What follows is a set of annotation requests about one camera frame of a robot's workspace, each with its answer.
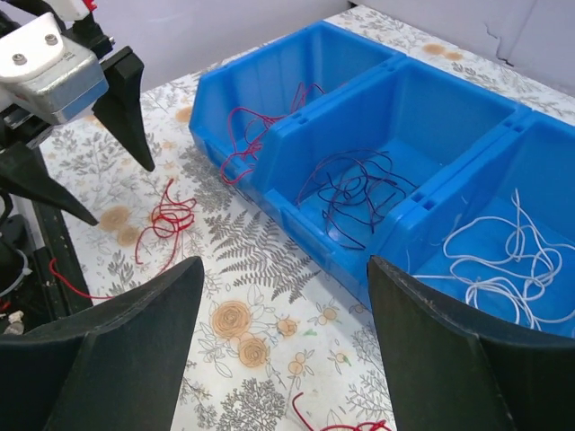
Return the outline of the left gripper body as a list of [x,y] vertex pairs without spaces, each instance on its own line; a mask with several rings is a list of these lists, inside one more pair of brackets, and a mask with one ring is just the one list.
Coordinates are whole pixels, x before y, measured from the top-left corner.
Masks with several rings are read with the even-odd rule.
[[53,129],[45,120],[10,103],[1,110],[1,152],[15,145],[35,150],[51,136]]

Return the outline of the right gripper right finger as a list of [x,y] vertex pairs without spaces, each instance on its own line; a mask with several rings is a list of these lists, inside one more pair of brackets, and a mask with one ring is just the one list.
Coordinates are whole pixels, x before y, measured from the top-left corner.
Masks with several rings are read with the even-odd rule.
[[574,341],[480,312],[378,256],[367,264],[400,430],[572,430]]

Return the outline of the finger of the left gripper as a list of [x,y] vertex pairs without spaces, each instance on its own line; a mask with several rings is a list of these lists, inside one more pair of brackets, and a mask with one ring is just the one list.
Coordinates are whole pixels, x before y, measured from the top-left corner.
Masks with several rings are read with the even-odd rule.
[[1,151],[1,188],[18,197],[66,211],[89,225],[98,224],[81,202],[48,175],[27,145],[16,144]]
[[142,60],[126,46],[102,62],[109,89],[93,105],[94,116],[148,172],[155,163],[146,141],[140,104]]

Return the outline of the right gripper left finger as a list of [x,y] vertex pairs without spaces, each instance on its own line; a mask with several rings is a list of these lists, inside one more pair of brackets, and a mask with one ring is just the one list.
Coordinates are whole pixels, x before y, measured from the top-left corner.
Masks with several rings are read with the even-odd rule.
[[199,313],[192,257],[147,283],[1,337],[3,430],[168,430]]

